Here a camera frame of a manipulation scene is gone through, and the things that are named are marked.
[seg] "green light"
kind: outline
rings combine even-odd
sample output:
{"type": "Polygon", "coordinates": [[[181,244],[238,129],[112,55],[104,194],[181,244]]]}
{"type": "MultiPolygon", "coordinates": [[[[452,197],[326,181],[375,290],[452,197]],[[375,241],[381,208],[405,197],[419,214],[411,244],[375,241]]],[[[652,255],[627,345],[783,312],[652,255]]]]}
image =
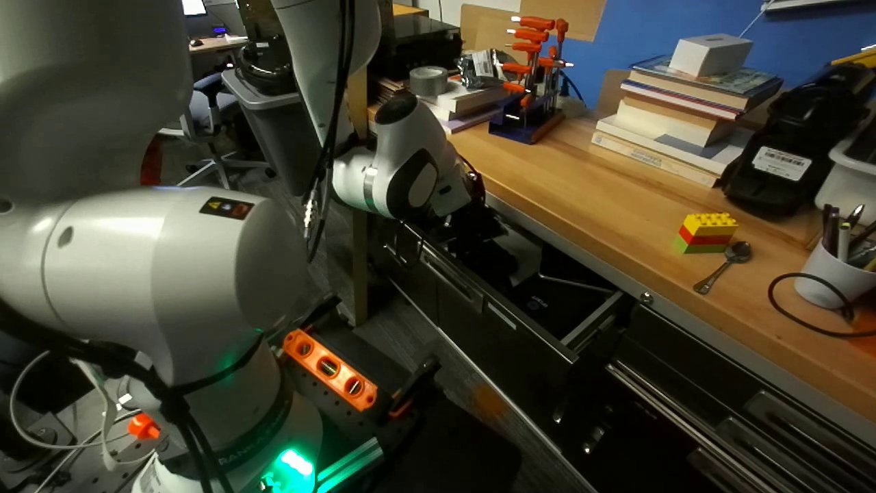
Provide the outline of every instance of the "green light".
{"type": "Polygon", "coordinates": [[[298,449],[282,449],[263,474],[263,490],[271,493],[312,493],[315,466],[298,449]]]}

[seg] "stack of books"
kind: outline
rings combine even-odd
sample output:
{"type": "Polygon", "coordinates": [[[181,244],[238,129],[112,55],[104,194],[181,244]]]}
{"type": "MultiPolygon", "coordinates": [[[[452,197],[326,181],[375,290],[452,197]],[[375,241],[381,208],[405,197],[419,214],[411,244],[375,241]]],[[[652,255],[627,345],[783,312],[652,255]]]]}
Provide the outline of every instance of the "stack of books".
{"type": "Polygon", "coordinates": [[[783,82],[753,68],[687,77],[668,63],[657,58],[630,68],[616,115],[597,123],[591,142],[714,186],[753,134],[739,123],[742,115],[772,99],[783,82]]]}

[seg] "white cup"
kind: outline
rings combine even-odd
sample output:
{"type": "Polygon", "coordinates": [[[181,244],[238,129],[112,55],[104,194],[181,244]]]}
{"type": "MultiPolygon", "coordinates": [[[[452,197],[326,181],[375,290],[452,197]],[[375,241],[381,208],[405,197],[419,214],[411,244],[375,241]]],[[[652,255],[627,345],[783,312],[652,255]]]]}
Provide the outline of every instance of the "white cup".
{"type": "MultiPolygon", "coordinates": [[[[840,257],[829,255],[821,241],[802,266],[802,274],[819,277],[827,285],[838,288],[846,301],[857,301],[876,288],[876,271],[843,263],[840,257]]],[[[794,288],[810,304],[827,309],[843,307],[843,299],[819,279],[797,277],[794,288]]]]}

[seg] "wooden workbench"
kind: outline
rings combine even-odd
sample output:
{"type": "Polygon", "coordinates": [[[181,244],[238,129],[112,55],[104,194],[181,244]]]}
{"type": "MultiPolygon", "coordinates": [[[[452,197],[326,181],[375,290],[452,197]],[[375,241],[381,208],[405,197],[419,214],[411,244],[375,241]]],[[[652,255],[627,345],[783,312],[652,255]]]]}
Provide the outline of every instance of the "wooden workbench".
{"type": "MultiPolygon", "coordinates": [[[[860,425],[873,444],[876,337],[835,340],[808,331],[767,299],[775,277],[805,263],[819,236],[816,214],[802,211],[786,225],[756,219],[717,189],[693,186],[589,145],[589,134],[591,121],[564,121],[539,145],[493,137],[485,126],[460,131],[452,142],[482,173],[490,197],[610,266],[613,279],[632,279],[649,290],[657,309],[682,307],[706,331],[791,381],[799,378],[799,389],[813,389],[810,394],[794,389],[805,403],[838,403],[840,414],[849,411],[840,422],[860,425]],[[736,238],[756,249],[756,257],[728,268],[709,296],[698,296],[690,285],[712,274],[723,255],[671,249],[682,216],[693,211],[731,211],[739,219],[736,238]]],[[[791,282],[777,288],[777,299],[810,323],[849,329],[838,315],[805,304],[791,282]]]]}

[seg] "blue wall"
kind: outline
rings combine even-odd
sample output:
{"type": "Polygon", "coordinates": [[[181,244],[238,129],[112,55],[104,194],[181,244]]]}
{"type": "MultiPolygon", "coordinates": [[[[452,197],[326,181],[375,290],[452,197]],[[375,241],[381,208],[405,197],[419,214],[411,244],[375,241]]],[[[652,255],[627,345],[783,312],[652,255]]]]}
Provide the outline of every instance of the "blue wall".
{"type": "Polygon", "coordinates": [[[758,11],[761,0],[605,0],[597,38],[564,47],[564,58],[575,63],[567,74],[586,104],[597,107],[602,74],[671,55],[684,36],[739,36],[747,27],[747,66],[780,74],[786,85],[816,77],[838,55],[876,44],[876,3],[769,16],[758,11]]]}

